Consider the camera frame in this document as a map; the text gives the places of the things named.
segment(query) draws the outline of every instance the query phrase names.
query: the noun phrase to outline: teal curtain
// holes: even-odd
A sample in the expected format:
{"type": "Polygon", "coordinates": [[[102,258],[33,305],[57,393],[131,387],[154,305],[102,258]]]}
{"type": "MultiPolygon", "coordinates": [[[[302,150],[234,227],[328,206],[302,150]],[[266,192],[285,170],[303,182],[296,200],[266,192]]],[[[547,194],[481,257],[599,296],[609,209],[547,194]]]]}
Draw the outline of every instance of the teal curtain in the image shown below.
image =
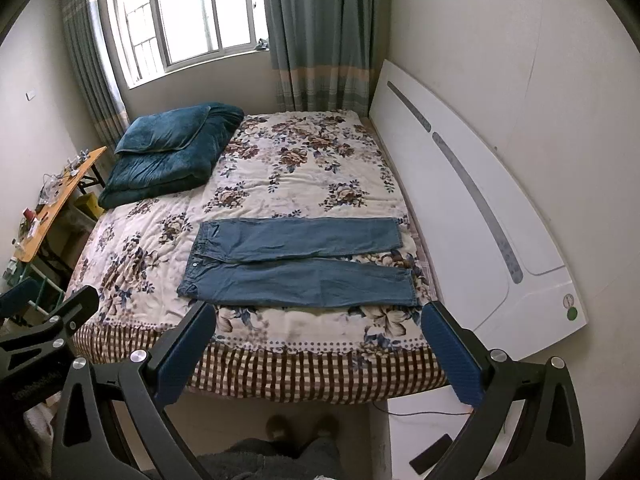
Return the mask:
{"type": "Polygon", "coordinates": [[[282,110],[365,116],[388,42],[389,0],[265,0],[282,110]]]}
{"type": "Polygon", "coordinates": [[[113,75],[98,0],[61,0],[66,47],[100,141],[113,150],[129,116],[113,75]]]}

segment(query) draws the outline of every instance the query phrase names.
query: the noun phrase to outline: teal blanket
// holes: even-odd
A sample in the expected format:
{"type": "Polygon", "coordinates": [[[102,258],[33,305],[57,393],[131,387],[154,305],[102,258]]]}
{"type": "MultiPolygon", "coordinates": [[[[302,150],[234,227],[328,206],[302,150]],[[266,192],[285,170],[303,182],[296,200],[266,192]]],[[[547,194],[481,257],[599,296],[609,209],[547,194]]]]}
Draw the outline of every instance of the teal blanket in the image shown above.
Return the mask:
{"type": "Polygon", "coordinates": [[[110,209],[206,184],[243,118],[240,108],[222,103],[138,118],[116,147],[98,204],[110,209]]]}

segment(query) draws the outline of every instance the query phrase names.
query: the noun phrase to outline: gray stripe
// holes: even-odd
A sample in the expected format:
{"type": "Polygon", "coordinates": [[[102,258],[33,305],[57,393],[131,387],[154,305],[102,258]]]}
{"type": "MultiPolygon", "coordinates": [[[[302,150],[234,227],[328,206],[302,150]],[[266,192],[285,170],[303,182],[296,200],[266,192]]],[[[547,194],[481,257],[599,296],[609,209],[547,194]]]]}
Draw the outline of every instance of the gray stripe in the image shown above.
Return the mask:
{"type": "Polygon", "coordinates": [[[407,99],[406,96],[401,91],[399,91],[396,85],[394,85],[391,81],[387,81],[386,85],[391,88],[391,91],[394,94],[398,96],[398,99],[400,99],[404,103],[404,106],[409,108],[415,118],[418,119],[424,129],[427,130],[427,133],[431,133],[431,123],[426,119],[424,115],[420,113],[420,110],[418,110],[418,108],[416,108],[414,104],[409,101],[409,99],[407,99]]]}
{"type": "Polygon", "coordinates": [[[507,237],[504,234],[504,231],[500,227],[497,218],[494,215],[494,212],[491,211],[488,203],[480,193],[478,186],[471,179],[469,174],[466,172],[464,166],[460,163],[456,155],[451,151],[450,147],[447,146],[447,143],[442,140],[442,137],[439,136],[437,132],[433,133],[433,142],[440,148],[443,155],[447,158],[451,167],[456,170],[456,173],[460,177],[462,184],[465,185],[466,190],[471,195],[471,198],[474,199],[476,206],[480,211],[480,214],[484,218],[487,226],[489,227],[489,231],[494,236],[495,243],[498,245],[498,249],[502,253],[502,257],[504,259],[504,263],[507,265],[507,269],[509,269],[509,274],[511,275],[511,279],[513,283],[520,283],[522,281],[522,269],[520,268],[520,264],[516,258],[516,255],[513,253],[513,249],[511,249],[511,244],[507,240],[507,237]]]}
{"type": "MultiPolygon", "coordinates": [[[[431,124],[424,117],[424,115],[420,113],[418,108],[416,108],[414,104],[409,101],[409,99],[401,91],[399,91],[391,81],[387,81],[386,85],[391,88],[393,93],[398,96],[398,98],[404,103],[407,108],[409,108],[409,111],[415,116],[416,119],[418,119],[418,122],[424,127],[424,129],[430,133],[431,124]]],[[[520,283],[522,281],[522,269],[520,268],[518,259],[513,253],[511,244],[507,240],[504,231],[500,227],[500,224],[498,223],[494,212],[491,211],[491,208],[484,199],[484,196],[482,196],[482,193],[478,189],[478,186],[476,186],[476,183],[466,172],[464,166],[462,165],[462,163],[460,163],[456,155],[451,151],[450,147],[447,146],[447,143],[442,140],[442,137],[437,132],[434,132],[432,137],[433,141],[440,148],[443,155],[451,164],[451,167],[456,171],[456,173],[460,177],[460,180],[462,181],[462,184],[465,185],[466,190],[469,192],[469,195],[471,195],[471,198],[476,203],[476,206],[478,207],[482,218],[484,218],[489,231],[491,231],[491,234],[494,237],[495,243],[498,245],[498,249],[500,250],[500,254],[502,254],[504,263],[507,265],[507,269],[509,271],[509,274],[511,275],[513,283],[520,283]]]]}

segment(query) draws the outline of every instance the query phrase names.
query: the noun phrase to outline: gray pants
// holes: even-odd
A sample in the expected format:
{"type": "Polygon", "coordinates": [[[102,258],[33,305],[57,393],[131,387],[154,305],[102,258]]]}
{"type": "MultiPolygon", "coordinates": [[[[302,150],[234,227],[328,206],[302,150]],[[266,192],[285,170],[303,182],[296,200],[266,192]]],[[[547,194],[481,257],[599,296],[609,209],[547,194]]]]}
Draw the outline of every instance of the gray pants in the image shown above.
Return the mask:
{"type": "MultiPolygon", "coordinates": [[[[340,454],[332,439],[316,438],[295,456],[283,454],[280,444],[248,438],[225,452],[199,456],[198,461],[213,480],[313,480],[317,476],[344,480],[340,454]]],[[[145,474],[160,480],[155,470],[145,474]]]]}
{"type": "Polygon", "coordinates": [[[411,270],[331,258],[401,245],[394,218],[204,222],[177,292],[228,305],[415,306],[411,270]]]}

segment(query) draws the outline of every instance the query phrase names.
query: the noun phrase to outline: cable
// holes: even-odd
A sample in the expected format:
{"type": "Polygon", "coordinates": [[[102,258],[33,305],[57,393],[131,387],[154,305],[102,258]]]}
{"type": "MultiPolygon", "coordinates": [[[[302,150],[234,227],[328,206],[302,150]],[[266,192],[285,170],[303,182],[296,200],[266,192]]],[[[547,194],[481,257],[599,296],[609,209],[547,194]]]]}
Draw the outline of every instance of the cable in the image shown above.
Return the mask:
{"type": "Polygon", "coordinates": [[[387,415],[393,416],[412,416],[412,415],[471,415],[469,412],[465,413],[447,413],[447,412],[415,412],[415,413],[392,413],[387,410],[383,410],[376,406],[375,402],[372,402],[374,408],[376,408],[379,412],[386,413],[387,415]]]}

